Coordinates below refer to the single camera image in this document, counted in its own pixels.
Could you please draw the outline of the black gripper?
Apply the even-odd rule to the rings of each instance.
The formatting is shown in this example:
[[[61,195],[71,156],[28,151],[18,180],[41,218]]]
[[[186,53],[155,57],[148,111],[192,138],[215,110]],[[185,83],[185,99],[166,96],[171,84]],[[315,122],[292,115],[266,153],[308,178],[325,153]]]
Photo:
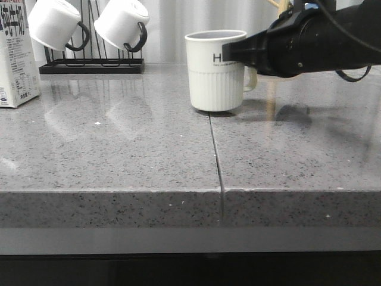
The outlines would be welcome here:
[[[255,64],[259,74],[293,77],[301,73],[369,69],[380,64],[380,1],[335,10],[334,1],[317,8],[293,8],[266,31],[222,46],[223,61]]]

